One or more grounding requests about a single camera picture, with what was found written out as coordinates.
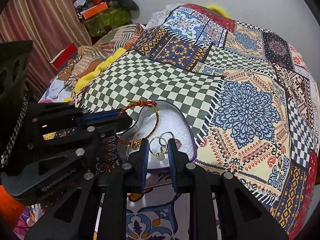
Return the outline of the purple heart-shaped tin box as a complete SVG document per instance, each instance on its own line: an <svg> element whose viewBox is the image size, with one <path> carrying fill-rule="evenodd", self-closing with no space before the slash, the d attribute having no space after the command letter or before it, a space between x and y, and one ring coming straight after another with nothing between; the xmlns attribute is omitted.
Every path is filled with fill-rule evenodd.
<svg viewBox="0 0 320 240"><path fill-rule="evenodd" d="M177 149L190 161L196 158L197 146L186 118L174 104L165 100L129 100L120 116L137 110L132 126L118 136L117 152L121 161L139 150L144 138L149 141L148 171L155 173L169 168L168 141L174 139Z"/></svg>

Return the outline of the brown striped blanket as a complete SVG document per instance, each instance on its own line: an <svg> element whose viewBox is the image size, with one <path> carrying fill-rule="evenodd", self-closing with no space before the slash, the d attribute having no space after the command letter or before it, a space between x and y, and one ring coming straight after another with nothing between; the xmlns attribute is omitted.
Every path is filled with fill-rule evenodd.
<svg viewBox="0 0 320 240"><path fill-rule="evenodd" d="M53 79L50 87L72 92L76 83L90 72L94 71L98 64L106 61L118 48L128 50L140 37L144 26L129 24L111 30L92 46L80 46L75 55L67 61Z"/></svg>

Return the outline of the yellow cloth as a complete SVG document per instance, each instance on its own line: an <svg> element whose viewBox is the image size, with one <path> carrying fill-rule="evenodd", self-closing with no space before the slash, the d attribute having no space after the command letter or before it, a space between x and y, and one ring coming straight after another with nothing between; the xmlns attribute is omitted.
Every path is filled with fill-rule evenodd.
<svg viewBox="0 0 320 240"><path fill-rule="evenodd" d="M71 102L72 98L78 94L89 82L91 82L94 78L96 78L101 72L103 72L105 69L107 69L116 59L121 57L126 52L125 48L118 48L112 55L110 55L105 61L99 63L94 71L89 72L85 76L81 77L73 91L70 97L66 98L63 102Z"/></svg>

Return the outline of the red book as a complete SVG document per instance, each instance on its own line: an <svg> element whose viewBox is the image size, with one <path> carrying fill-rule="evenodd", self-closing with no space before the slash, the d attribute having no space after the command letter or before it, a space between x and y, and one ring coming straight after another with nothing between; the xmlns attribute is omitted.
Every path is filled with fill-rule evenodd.
<svg viewBox="0 0 320 240"><path fill-rule="evenodd" d="M76 59L78 48L74 43L68 45L61 50L50 62L50 64L57 70L65 68L69 61Z"/></svg>

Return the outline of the green patterned box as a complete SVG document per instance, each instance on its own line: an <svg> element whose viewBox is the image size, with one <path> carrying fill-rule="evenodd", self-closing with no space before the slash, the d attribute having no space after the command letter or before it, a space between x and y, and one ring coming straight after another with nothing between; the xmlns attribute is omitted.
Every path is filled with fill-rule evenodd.
<svg viewBox="0 0 320 240"><path fill-rule="evenodd" d="M131 22L129 11L123 7L111 7L87 20L84 20L88 33L91 37L103 36L112 29Z"/></svg>

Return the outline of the patchwork patterned bedspread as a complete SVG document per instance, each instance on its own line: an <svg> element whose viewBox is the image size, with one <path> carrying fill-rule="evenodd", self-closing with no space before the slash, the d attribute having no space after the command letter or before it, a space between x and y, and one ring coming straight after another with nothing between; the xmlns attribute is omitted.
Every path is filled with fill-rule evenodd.
<svg viewBox="0 0 320 240"><path fill-rule="evenodd" d="M319 91L302 55L276 33L177 3L72 100L94 112L165 100L182 112L194 162L230 172L296 239L316 183Z"/></svg>

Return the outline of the orange box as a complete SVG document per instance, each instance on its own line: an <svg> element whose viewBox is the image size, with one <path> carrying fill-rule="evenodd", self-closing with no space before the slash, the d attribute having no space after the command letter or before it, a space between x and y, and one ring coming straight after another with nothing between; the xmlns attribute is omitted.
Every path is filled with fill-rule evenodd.
<svg viewBox="0 0 320 240"><path fill-rule="evenodd" d="M85 11L82 12L82 18L84 20L87 20L88 18L90 17L93 17L94 15L104 11L104 10L107 10L108 9L108 5L106 2L103 2L103 3L100 3L98 5L95 5Z"/></svg>

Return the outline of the striped brown curtain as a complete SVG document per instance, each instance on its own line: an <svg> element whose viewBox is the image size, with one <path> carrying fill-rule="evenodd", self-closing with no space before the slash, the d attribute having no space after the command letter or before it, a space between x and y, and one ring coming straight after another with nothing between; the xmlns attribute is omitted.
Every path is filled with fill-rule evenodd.
<svg viewBox="0 0 320 240"><path fill-rule="evenodd" d="M27 81L40 98L57 70L50 61L70 44L90 45L75 0L9 0L1 12L1 41L31 40Z"/></svg>

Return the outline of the yellow pillow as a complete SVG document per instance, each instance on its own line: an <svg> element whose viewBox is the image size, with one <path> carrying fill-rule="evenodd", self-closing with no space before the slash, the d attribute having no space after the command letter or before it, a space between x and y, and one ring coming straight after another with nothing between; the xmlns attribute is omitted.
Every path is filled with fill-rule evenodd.
<svg viewBox="0 0 320 240"><path fill-rule="evenodd" d="M209 5L206 5L205 7L209 10L216 12L217 14L223 17L229 18L229 14L222 7L216 4L209 4Z"/></svg>

